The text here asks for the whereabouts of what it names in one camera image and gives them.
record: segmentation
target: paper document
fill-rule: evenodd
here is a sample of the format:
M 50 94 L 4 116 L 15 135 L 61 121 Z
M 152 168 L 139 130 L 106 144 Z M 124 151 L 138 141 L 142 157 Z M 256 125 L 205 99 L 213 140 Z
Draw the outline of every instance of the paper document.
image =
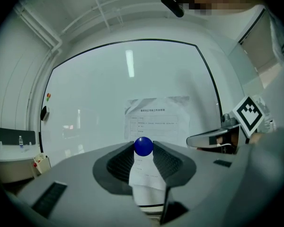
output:
M 189 136 L 188 96 L 129 100 L 125 106 L 125 140 L 145 136 L 186 146 Z
M 158 190 L 155 188 L 134 185 L 133 200 L 138 206 L 151 206 L 157 204 L 164 204 L 165 190 Z
M 134 164 L 129 174 L 129 185 L 165 190 L 166 184 L 153 162 L 152 152 L 145 157 L 141 157 L 134 152 Z

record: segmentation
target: water bottle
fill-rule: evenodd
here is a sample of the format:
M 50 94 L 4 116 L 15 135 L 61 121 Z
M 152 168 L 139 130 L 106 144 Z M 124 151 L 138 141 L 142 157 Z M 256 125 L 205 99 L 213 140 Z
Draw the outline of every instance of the water bottle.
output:
M 21 135 L 19 136 L 19 146 L 20 146 L 20 150 L 21 150 L 21 152 L 24 152 L 23 140 L 22 140 Z

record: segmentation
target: black vent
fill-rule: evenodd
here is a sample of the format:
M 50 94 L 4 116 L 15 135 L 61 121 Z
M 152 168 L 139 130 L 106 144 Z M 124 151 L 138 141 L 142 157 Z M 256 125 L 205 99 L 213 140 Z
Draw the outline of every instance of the black vent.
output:
M 164 180 L 177 172 L 183 165 L 179 158 L 157 145 L 153 146 L 153 155 L 153 162 Z
M 47 218 L 66 187 L 67 185 L 61 183 L 53 183 L 33 205 L 32 209 L 43 217 Z
M 131 146 L 112 157 L 107 163 L 107 170 L 115 178 L 128 183 L 133 163 L 133 146 Z

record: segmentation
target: ceiling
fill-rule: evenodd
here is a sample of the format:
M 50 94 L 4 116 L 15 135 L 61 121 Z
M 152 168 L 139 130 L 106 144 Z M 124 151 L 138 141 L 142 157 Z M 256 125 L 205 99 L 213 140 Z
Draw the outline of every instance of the ceiling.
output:
M 65 41 L 74 41 L 84 33 L 91 34 L 100 29 L 127 21 L 166 17 L 176 18 L 160 0 L 23 0 L 32 10 L 50 25 Z M 181 18 L 204 25 L 207 18 L 187 11 Z

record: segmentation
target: small box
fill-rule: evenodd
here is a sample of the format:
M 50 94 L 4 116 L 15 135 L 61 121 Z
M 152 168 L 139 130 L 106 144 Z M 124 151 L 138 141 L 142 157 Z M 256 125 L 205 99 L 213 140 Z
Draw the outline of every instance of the small box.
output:
M 38 169 L 38 171 L 42 174 L 49 169 L 51 169 L 51 165 L 49 163 L 49 158 L 44 153 L 40 153 L 34 157 L 34 166 Z

